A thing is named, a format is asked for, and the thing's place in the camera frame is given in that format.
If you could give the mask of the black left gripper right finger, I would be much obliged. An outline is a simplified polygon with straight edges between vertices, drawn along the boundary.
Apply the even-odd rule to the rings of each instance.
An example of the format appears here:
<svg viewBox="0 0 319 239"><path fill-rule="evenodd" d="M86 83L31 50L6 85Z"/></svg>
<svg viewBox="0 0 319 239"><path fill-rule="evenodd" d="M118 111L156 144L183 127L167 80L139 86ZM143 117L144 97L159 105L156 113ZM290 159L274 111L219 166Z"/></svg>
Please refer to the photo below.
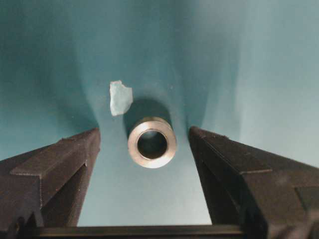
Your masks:
<svg viewBox="0 0 319 239"><path fill-rule="evenodd" d="M188 139L211 221L250 239L319 236L319 170L192 126Z"/></svg>

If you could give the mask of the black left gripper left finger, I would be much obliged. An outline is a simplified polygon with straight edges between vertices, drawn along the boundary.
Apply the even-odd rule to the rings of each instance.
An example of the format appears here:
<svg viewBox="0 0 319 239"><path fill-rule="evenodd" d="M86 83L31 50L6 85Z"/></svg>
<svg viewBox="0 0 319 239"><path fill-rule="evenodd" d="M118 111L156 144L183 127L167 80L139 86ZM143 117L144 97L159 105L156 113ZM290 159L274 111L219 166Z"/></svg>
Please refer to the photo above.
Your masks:
<svg viewBox="0 0 319 239"><path fill-rule="evenodd" d="M0 162L0 237L28 226L75 227L95 161L98 128Z"/></svg>

